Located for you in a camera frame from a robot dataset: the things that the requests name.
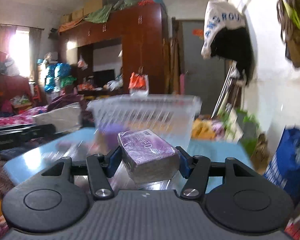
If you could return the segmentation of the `purple tissue pack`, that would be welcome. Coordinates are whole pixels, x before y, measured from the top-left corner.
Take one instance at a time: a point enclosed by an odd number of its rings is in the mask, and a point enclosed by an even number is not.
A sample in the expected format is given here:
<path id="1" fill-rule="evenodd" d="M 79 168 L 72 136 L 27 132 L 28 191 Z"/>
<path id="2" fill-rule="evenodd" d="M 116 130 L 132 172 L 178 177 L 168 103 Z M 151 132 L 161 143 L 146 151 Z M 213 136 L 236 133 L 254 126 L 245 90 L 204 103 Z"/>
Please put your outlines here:
<path id="1" fill-rule="evenodd" d="M 179 170 L 178 150 L 149 129 L 117 135 L 122 161 L 136 184 L 171 179 Z"/>

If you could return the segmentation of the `yellow blanket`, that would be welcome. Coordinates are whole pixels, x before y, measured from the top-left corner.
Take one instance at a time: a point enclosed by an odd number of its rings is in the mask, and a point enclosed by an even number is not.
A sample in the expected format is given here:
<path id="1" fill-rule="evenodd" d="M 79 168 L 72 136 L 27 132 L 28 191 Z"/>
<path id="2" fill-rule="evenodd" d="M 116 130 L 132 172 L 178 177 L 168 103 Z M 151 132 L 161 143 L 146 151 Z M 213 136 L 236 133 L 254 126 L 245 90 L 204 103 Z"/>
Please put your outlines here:
<path id="1" fill-rule="evenodd" d="M 214 140 L 216 133 L 209 120 L 196 119 L 192 125 L 191 138 L 197 140 Z"/>

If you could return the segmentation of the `white plastic laundry basket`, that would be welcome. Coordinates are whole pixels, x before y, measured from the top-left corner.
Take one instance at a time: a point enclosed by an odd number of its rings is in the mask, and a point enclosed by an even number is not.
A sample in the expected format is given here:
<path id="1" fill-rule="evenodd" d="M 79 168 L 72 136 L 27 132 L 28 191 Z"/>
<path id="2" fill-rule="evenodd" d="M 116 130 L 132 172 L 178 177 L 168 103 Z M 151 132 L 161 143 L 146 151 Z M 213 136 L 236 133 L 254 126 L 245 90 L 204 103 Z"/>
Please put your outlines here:
<path id="1" fill-rule="evenodd" d="M 134 131 L 150 129 L 172 146 L 187 149 L 201 106 L 200 98 L 192 95 L 126 94 L 91 101 L 87 110 L 96 128 L 116 124 Z"/>

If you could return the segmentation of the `metal crutches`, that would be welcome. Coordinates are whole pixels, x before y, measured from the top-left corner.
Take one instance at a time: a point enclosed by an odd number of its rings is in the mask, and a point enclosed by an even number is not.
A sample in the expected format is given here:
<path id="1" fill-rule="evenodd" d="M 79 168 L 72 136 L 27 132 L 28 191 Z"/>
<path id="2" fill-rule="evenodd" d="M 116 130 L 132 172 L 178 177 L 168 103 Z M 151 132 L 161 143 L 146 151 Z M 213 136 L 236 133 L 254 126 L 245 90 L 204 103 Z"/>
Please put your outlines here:
<path id="1" fill-rule="evenodd" d="M 236 64 L 232 63 L 231 66 L 229 67 L 223 87 L 217 99 L 216 105 L 212 111 L 211 119 L 216 118 L 226 94 L 230 91 L 230 88 L 237 83 L 238 78 L 239 78 L 239 72 L 236 69 Z"/>

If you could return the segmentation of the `black television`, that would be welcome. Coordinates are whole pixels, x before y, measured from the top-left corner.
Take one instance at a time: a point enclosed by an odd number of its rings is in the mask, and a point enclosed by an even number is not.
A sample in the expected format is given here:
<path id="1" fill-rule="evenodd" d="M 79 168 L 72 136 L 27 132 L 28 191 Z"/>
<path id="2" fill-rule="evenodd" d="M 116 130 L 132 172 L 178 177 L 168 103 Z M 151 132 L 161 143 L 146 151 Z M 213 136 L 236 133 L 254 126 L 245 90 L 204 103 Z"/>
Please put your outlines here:
<path id="1" fill-rule="evenodd" d="M 93 82 L 95 87 L 103 87 L 109 81 L 115 80 L 115 70 L 101 70 L 93 72 Z"/>

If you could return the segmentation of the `orange white plastic bag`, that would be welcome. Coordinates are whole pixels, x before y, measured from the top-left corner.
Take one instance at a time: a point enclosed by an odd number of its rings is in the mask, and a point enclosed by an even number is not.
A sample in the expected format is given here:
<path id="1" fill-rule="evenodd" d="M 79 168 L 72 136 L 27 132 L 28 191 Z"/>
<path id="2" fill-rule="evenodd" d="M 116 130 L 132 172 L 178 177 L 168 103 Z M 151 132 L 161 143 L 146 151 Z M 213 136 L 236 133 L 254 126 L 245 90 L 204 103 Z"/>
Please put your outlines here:
<path id="1" fill-rule="evenodd" d="M 131 96 L 147 96 L 149 94 L 148 75 L 133 72 L 128 89 Z"/>

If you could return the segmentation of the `grey metal door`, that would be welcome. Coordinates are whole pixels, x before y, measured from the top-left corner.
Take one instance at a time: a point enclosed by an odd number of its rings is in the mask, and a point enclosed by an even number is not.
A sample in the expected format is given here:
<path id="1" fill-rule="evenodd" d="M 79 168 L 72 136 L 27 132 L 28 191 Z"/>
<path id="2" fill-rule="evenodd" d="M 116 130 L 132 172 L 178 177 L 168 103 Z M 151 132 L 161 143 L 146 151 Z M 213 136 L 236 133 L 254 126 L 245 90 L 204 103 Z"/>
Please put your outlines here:
<path id="1" fill-rule="evenodd" d="M 213 113 L 226 77 L 223 59 L 201 56 L 204 21 L 180 21 L 180 60 L 184 74 L 184 93 L 200 98 L 200 114 Z"/>

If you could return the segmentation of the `blue shopping bag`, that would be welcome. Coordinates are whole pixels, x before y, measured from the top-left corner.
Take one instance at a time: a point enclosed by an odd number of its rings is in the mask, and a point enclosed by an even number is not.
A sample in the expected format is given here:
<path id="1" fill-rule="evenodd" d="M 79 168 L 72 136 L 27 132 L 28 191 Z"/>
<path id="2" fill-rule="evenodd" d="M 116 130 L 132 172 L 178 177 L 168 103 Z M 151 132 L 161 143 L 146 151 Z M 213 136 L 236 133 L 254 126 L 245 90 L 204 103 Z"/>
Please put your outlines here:
<path id="1" fill-rule="evenodd" d="M 285 190 L 297 205 L 300 202 L 300 129 L 285 128 L 264 178 Z"/>

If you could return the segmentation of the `dark red wooden wardrobe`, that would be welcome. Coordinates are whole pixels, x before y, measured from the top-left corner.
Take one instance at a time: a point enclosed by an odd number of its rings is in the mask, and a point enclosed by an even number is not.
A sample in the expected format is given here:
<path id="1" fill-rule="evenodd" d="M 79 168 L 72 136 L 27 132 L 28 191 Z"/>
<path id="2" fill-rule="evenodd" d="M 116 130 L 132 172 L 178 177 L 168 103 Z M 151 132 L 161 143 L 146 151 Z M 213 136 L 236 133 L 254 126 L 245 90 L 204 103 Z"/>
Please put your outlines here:
<path id="1" fill-rule="evenodd" d="M 66 53 L 74 46 L 77 57 L 88 64 L 86 70 L 76 69 L 78 83 L 93 74 L 93 51 L 96 45 L 122 44 L 123 91 L 129 92 L 133 72 L 142 70 L 148 75 L 149 92 L 166 94 L 168 64 L 163 45 L 168 41 L 167 14 L 160 4 L 136 5 L 112 12 L 106 23 L 82 21 L 75 27 L 59 33 L 59 59 L 66 62 Z"/>

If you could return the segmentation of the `green cloth on wardrobe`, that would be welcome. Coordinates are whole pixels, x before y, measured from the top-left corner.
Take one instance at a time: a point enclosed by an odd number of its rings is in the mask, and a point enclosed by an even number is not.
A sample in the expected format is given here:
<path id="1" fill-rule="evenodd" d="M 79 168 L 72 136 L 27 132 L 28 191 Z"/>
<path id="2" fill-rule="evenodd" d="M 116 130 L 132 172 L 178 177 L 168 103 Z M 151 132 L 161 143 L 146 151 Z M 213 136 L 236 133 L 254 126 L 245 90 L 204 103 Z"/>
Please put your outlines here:
<path id="1" fill-rule="evenodd" d="M 109 3 L 97 11 L 87 14 L 83 20 L 97 24 L 106 23 L 111 12 L 125 10 L 136 6 L 141 1 L 142 0 L 118 0 L 116 3 Z"/>

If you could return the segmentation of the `white cap with blue letters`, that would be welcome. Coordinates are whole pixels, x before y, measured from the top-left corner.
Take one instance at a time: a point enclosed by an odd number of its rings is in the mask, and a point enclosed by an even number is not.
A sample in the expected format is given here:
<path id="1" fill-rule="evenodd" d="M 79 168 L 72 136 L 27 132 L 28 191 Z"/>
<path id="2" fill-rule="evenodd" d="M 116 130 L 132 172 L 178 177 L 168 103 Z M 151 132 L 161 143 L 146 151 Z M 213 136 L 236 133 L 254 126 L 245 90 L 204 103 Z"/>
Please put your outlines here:
<path id="1" fill-rule="evenodd" d="M 227 0 L 208 1 L 204 18 L 202 57 L 204 59 L 211 57 L 211 44 L 222 29 L 234 30 L 241 27 L 245 27 L 244 17 L 233 4 Z"/>

